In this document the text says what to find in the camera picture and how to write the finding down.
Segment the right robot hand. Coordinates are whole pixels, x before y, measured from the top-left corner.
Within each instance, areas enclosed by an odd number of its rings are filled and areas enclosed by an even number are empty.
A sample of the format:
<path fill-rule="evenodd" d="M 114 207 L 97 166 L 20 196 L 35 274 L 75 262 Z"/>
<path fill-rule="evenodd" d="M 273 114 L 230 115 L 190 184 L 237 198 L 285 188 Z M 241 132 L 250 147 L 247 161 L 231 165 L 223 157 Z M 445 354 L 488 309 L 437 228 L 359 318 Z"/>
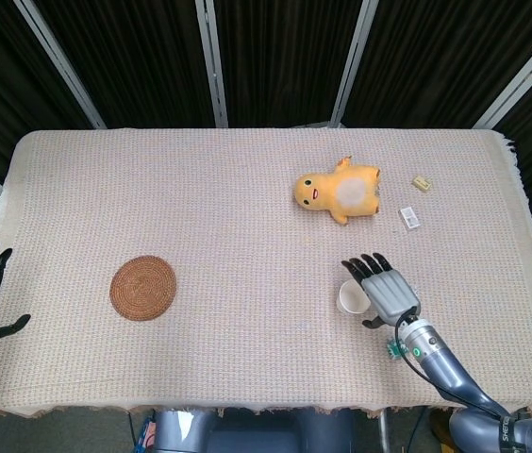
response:
<path fill-rule="evenodd" d="M 395 327 L 407 317 L 421 314 L 421 301 L 417 294 L 380 253 L 361 254 L 360 258 L 342 260 L 341 265 L 375 308 L 376 317 L 362 321 L 366 328 Z"/>

